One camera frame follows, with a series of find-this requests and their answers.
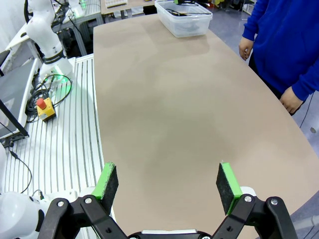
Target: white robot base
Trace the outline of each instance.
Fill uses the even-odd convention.
[[[51,64],[43,64],[40,69],[40,79],[53,74],[64,75],[68,78],[73,78],[73,66],[67,58],[61,58]]]

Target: beige tabletop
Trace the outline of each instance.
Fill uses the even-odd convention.
[[[100,0],[101,3],[101,14],[109,14],[115,11],[122,11],[138,6],[151,6],[155,4],[155,0],[151,1],[144,1],[144,0],[128,0],[128,4],[124,6],[117,6],[117,7],[112,7],[112,8],[106,8],[105,6],[105,0]]]
[[[149,15],[94,28],[104,160],[117,165],[115,216],[125,233],[224,219],[218,163],[262,200],[293,213],[318,191],[319,160],[285,108],[211,31],[175,38]],[[245,227],[240,238],[255,238]]]

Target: black pants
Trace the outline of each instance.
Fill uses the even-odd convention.
[[[250,60],[249,60],[249,64],[248,66],[260,77],[260,79],[266,84],[266,86],[274,93],[274,95],[278,98],[278,100],[281,98],[281,96],[283,95],[282,93],[280,93],[275,87],[273,87],[272,85],[270,85],[267,81],[265,81],[264,78],[262,78],[257,71],[257,67],[256,67],[256,63],[255,63],[255,59],[254,59],[254,52],[251,54],[250,56]]]

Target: plastic container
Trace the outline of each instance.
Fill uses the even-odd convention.
[[[175,37],[204,35],[208,31],[209,22],[213,19],[213,14],[197,3],[177,5],[172,0],[156,0],[155,7],[160,21]],[[192,15],[175,16],[167,9]]]

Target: red button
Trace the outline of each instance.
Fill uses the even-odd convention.
[[[36,105],[39,106],[41,109],[45,109],[46,108],[46,103],[44,102],[44,99],[43,98],[39,98],[37,101],[36,101]]]

